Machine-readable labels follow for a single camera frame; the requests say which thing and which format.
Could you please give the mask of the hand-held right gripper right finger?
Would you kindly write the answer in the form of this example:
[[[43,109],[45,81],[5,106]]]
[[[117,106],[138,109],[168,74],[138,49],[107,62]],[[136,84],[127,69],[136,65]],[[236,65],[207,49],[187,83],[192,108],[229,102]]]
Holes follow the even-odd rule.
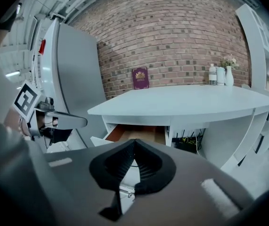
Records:
[[[135,140],[134,160],[140,176],[140,182],[135,185],[136,195],[161,191],[176,174],[176,164],[169,155],[140,139]]]

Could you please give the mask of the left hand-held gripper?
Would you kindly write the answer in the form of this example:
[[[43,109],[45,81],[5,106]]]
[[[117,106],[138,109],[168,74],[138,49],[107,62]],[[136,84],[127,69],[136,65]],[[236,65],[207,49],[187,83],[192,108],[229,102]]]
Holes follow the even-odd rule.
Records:
[[[72,133],[71,129],[86,127],[86,118],[57,112],[54,100],[43,95],[30,82],[25,81],[13,102],[19,114],[19,128],[32,141],[42,138],[42,147],[65,142]]]

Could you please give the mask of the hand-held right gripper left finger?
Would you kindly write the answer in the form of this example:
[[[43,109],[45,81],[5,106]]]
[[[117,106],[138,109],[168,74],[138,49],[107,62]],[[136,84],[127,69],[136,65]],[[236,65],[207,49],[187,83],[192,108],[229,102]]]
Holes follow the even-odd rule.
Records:
[[[90,174],[102,189],[114,192],[110,206],[99,214],[111,221],[118,221],[123,215],[120,184],[134,161],[136,141],[130,139],[121,145],[96,156],[90,163]]]

